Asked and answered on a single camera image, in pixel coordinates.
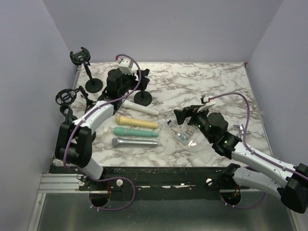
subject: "green handle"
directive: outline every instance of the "green handle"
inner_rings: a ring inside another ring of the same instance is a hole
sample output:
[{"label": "green handle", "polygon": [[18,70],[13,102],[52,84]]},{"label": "green handle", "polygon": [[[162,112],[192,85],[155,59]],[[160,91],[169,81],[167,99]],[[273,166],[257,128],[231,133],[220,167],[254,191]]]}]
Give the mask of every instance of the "green handle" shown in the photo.
[{"label": "green handle", "polygon": [[128,129],[116,127],[114,128],[114,134],[117,136],[139,136],[139,137],[157,137],[158,133],[153,131],[143,131],[137,129]]}]

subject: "white marble tabletop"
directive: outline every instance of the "white marble tabletop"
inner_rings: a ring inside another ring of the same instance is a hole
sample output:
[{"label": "white marble tabletop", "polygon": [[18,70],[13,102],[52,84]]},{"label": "white marble tabletop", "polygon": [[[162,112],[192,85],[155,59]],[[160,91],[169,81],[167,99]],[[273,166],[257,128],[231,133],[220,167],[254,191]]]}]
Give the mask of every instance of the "white marble tabletop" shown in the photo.
[{"label": "white marble tabletop", "polygon": [[[115,137],[113,128],[119,127],[115,122],[115,116],[112,116],[96,130],[92,157],[99,164],[123,167],[224,167],[234,163],[215,153],[205,138],[202,149],[192,152],[188,147],[178,143],[164,129],[166,122],[175,118],[174,109],[200,104],[200,97],[205,93],[218,95],[231,91],[243,93],[250,103],[251,119],[248,130],[251,134],[247,136],[247,142],[256,149],[270,154],[243,64],[139,63],[139,65],[142,70],[150,69],[147,91],[151,93],[153,101],[148,107],[160,111],[160,114],[159,116],[148,115],[126,108],[121,108],[116,114],[158,122],[159,128],[154,131],[159,133],[159,137],[152,140],[158,140],[159,146],[154,148],[112,147],[111,140]],[[100,78],[104,87],[108,71],[115,68],[117,63],[97,63],[90,66],[92,76]],[[88,79],[82,68],[77,87],[84,87]],[[96,100],[100,94],[101,92],[89,93],[89,98]],[[129,96],[128,100],[133,101],[133,95]],[[246,121],[246,104],[242,98],[234,95],[215,101],[216,106],[211,109],[211,112],[221,112],[229,123],[229,131],[233,134],[238,133],[238,130],[233,128],[233,124],[245,124]],[[80,94],[71,107],[77,117],[84,114],[85,100]]]}]

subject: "screw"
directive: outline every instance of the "screw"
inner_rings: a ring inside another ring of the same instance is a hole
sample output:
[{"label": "screw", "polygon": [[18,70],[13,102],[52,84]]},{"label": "screw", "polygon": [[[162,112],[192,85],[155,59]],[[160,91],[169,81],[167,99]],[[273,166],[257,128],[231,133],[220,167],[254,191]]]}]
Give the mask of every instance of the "screw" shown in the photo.
[{"label": "screw", "polygon": [[79,182],[78,182],[78,185],[79,185],[79,186],[84,186],[84,185],[85,185],[85,182],[79,181]]},{"label": "screw", "polygon": [[122,184],[123,184],[123,180],[118,179],[118,180],[116,181],[116,185],[117,185],[117,186],[121,187]]},{"label": "screw", "polygon": [[206,179],[205,182],[206,182],[206,184],[207,184],[208,186],[211,186],[211,185],[213,184],[213,181],[212,181],[211,178]]}]

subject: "yellow handle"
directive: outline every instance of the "yellow handle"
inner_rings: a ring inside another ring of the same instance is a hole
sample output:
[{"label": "yellow handle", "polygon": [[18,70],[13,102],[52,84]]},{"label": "yellow handle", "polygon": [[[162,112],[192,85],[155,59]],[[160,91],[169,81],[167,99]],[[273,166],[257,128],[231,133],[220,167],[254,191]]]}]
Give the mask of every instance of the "yellow handle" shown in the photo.
[{"label": "yellow handle", "polygon": [[132,125],[132,126],[138,126],[143,128],[158,128],[158,123],[154,122],[148,122],[140,119],[131,119],[124,116],[117,116],[115,117],[115,121],[117,124],[125,124],[125,125]]}]

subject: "light purple wall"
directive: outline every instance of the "light purple wall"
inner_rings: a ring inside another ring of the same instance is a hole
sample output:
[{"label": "light purple wall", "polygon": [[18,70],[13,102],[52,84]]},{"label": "light purple wall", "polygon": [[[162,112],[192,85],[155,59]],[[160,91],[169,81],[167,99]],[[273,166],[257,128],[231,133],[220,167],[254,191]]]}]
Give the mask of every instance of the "light purple wall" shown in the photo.
[{"label": "light purple wall", "polygon": [[0,230],[27,230],[63,118],[56,93],[74,82],[69,52],[41,0],[0,6]]},{"label": "light purple wall", "polygon": [[282,3],[247,71],[274,155],[308,165],[307,0]]},{"label": "light purple wall", "polygon": [[247,62],[282,0],[43,0],[67,47],[93,62]]}]

